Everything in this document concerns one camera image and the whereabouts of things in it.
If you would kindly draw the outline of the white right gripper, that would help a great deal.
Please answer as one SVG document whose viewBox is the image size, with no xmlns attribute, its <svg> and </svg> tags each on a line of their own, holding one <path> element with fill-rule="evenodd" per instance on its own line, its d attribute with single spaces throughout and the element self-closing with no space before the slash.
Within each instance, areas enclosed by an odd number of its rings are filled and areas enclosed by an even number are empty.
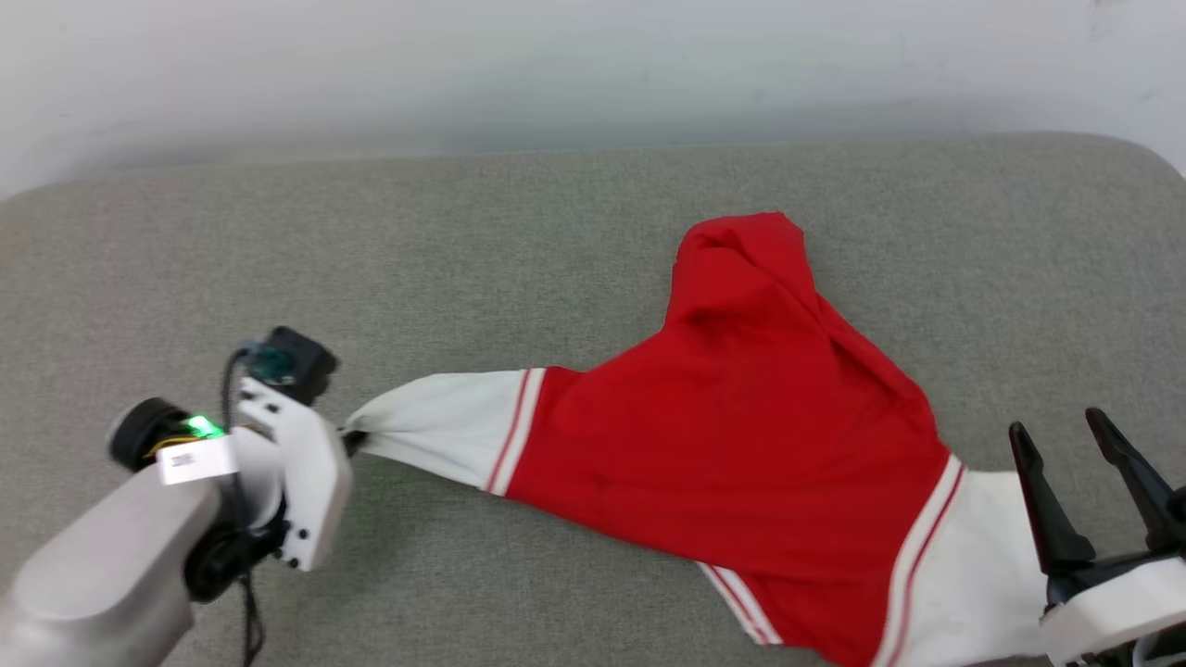
<svg viewBox="0 0 1186 667">
<path fill-rule="evenodd" d="M 1144 523 L 1144 552 L 1096 560 L 1045 477 L 1022 423 L 1008 436 L 1035 553 L 1046 574 L 1042 650 L 1054 666 L 1144 666 L 1182 660 L 1185 519 L 1172 488 L 1104 409 L 1085 409 L 1104 459 L 1118 469 Z"/>
</svg>

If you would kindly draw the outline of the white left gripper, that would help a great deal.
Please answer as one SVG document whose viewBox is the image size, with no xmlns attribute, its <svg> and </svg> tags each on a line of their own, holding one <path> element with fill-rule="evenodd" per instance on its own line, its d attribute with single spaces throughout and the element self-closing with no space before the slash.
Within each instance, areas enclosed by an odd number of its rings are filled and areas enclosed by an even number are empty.
<svg viewBox="0 0 1186 667">
<path fill-rule="evenodd" d="M 232 453 L 250 528 L 288 525 L 278 547 L 302 573 L 326 563 L 353 490 L 350 459 L 369 434 L 337 428 L 321 414 L 251 377 L 238 380 Z"/>
</svg>

